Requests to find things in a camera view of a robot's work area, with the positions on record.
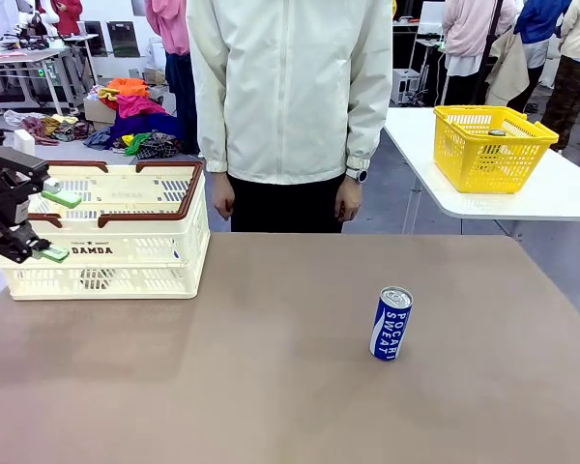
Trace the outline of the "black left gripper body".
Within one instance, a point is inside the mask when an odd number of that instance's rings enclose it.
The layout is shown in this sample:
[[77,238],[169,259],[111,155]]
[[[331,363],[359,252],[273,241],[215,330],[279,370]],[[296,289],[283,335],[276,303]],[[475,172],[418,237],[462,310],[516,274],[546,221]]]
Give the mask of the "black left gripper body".
[[28,221],[29,194],[29,167],[0,167],[0,231]]

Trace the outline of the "person's right hand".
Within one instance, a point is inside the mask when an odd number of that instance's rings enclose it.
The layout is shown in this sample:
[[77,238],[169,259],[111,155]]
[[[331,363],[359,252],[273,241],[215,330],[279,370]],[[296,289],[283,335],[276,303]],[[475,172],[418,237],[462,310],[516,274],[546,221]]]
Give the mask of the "person's right hand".
[[212,173],[213,206],[218,214],[229,220],[233,214],[235,192],[226,173]]

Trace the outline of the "person's left hand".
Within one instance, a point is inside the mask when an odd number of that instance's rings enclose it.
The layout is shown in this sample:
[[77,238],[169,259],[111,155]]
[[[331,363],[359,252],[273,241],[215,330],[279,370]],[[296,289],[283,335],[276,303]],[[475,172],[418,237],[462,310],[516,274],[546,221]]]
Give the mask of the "person's left hand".
[[334,214],[338,221],[347,222],[353,220],[362,204],[362,185],[346,176],[338,188]]

